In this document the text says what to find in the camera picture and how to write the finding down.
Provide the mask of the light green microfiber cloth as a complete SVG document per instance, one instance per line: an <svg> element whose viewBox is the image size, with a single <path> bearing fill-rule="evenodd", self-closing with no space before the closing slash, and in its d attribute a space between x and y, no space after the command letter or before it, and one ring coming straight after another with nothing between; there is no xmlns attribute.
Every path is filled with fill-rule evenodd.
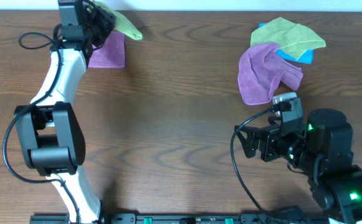
<svg viewBox="0 0 362 224"><path fill-rule="evenodd" d="M133 40L142 40L143 34L128 20L123 14L118 11L113 10L110 6L106 5L104 2L92 0L96 5L104 9L109 13L110 16L114 16L115 25L113 31L120 32L125 34Z"/></svg>

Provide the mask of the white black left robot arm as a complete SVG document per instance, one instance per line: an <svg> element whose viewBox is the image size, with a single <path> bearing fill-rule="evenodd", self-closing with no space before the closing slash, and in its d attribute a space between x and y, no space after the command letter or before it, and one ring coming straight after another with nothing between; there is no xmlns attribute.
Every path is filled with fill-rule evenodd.
<svg viewBox="0 0 362 224"><path fill-rule="evenodd" d="M72 108L80 80L93 53L115 26L115 16L95 1L59 1L61 23L48 38L50 67L38 94L14 112L2 144L9 165L7 142L13 128L26 166L35 169L62 197L69 214L62 219L32 218L39 223L103 223L100 199L85 174L85 139Z"/></svg>

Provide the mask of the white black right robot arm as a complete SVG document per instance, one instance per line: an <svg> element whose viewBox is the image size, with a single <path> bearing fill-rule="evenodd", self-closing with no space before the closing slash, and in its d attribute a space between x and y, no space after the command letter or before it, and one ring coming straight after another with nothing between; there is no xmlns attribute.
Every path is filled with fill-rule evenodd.
<svg viewBox="0 0 362 224"><path fill-rule="evenodd" d="M273 106L269 125L234 128L232 139L239 139L245 156L270 162L283 157L290 166L308 178L312 197L330 219L342 223L362 221L362 169L353 164L353 129L338 110L317 109L303 123L301 109Z"/></svg>

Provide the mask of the folded purple cloth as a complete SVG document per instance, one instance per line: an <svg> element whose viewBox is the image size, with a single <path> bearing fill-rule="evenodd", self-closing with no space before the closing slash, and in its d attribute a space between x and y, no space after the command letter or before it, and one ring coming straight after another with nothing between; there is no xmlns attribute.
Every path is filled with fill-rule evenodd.
<svg viewBox="0 0 362 224"><path fill-rule="evenodd" d="M112 32L104 45L95 50L88 63L89 68L124 68L125 35Z"/></svg>

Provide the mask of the crumpled purple cloth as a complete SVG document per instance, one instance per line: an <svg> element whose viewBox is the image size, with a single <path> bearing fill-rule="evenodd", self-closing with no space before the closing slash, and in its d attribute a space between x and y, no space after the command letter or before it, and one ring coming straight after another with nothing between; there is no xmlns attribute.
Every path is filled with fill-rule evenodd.
<svg viewBox="0 0 362 224"><path fill-rule="evenodd" d="M248 48L239 59L237 83L247 105L270 102L280 83L298 90L302 69L288 63L277 54L279 44L270 42Z"/></svg>

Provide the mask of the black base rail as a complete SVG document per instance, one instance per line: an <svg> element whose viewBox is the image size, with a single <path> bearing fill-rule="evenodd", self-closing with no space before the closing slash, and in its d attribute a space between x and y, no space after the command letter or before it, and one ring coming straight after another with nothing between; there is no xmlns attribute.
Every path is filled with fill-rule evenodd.
<svg viewBox="0 0 362 224"><path fill-rule="evenodd" d="M32 215L30 224L68 224L69 215ZM90 223L102 224L258 224L286 223L266 218L265 215L247 213L242 215L136 215L134 213L117 213L104 215L99 221Z"/></svg>

